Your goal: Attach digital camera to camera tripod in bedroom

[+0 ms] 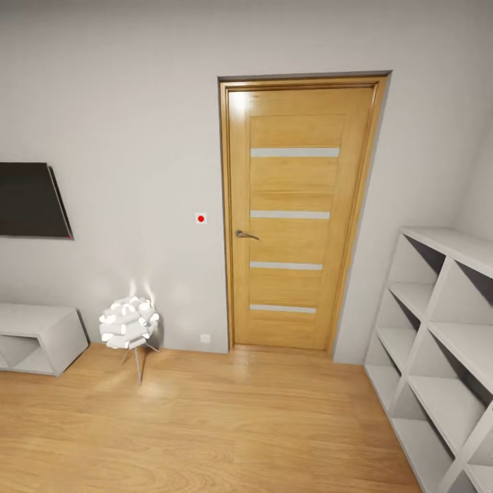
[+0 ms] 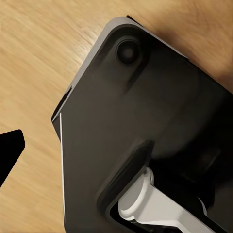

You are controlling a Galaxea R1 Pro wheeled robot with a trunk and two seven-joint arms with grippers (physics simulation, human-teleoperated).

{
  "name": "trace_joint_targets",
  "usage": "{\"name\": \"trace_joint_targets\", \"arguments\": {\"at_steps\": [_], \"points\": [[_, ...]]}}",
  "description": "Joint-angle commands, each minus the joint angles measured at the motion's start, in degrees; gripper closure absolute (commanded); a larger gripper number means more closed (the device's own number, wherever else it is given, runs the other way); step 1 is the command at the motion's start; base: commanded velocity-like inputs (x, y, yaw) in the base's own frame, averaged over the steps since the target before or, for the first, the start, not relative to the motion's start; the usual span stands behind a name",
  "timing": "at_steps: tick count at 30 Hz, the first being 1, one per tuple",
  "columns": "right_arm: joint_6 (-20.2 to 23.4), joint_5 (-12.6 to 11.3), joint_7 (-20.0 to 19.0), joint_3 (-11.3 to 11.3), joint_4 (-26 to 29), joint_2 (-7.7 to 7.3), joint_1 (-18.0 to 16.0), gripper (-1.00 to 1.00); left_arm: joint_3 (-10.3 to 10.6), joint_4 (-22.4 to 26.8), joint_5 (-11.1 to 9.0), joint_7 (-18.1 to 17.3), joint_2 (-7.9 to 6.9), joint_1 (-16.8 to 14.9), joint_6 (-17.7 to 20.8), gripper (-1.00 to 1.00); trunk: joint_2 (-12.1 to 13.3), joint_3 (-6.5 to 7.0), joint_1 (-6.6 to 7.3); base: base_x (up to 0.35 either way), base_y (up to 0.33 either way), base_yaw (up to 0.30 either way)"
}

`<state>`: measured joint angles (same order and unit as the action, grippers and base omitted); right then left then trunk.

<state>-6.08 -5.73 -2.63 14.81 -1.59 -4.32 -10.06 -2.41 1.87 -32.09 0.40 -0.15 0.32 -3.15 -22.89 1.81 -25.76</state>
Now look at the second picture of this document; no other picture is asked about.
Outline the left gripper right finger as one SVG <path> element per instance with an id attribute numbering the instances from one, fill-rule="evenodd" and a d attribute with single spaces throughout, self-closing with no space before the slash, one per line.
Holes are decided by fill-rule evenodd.
<path id="1" fill-rule="evenodd" d="M 233 168 L 233 131 L 222 129 L 217 145 Z"/>

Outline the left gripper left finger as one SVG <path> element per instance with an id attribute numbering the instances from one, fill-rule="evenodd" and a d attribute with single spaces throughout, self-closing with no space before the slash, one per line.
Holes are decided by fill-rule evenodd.
<path id="1" fill-rule="evenodd" d="M 0 187 L 25 148 L 21 129 L 0 134 Z"/>

